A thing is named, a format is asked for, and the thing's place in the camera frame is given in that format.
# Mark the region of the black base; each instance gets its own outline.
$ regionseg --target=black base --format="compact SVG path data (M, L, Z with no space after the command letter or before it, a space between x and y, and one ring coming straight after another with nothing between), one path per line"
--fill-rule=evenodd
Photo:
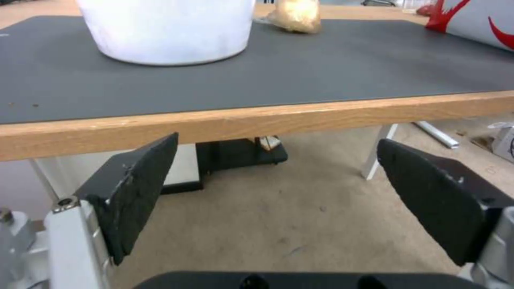
M259 139L255 138L254 142L235 139L197 143L196 157L200 181L167 185L163 187L161 194L201 190L204 188L202 180L207 174L256 165L276 165L287 160L287 153L281 144L266 151L261 147Z
M137 289L485 289L443 274L169 272Z

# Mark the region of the red and white object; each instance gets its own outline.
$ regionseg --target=red and white object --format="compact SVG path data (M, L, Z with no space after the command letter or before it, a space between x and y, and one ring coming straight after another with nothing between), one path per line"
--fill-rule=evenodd
M514 51L514 1L437 0L427 28Z

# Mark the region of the white plastic bucket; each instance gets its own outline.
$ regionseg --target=white plastic bucket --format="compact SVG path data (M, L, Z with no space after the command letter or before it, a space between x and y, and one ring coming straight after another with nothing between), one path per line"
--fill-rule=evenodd
M255 0L77 0L105 55L150 65L216 61L246 48Z

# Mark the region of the gold bag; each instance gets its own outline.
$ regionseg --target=gold bag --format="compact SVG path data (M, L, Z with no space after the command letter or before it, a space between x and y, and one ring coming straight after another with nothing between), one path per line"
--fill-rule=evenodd
M268 20L288 31L317 33L321 30L319 0L276 0Z

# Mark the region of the black foam pad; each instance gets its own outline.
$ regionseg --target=black foam pad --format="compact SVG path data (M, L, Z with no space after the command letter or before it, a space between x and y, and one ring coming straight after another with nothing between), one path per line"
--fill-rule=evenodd
M177 152L174 133L111 157L75 193L95 208L116 265L129 255L152 213Z
M477 260L503 208L514 205L457 160L388 139L377 154L403 203L457 265Z

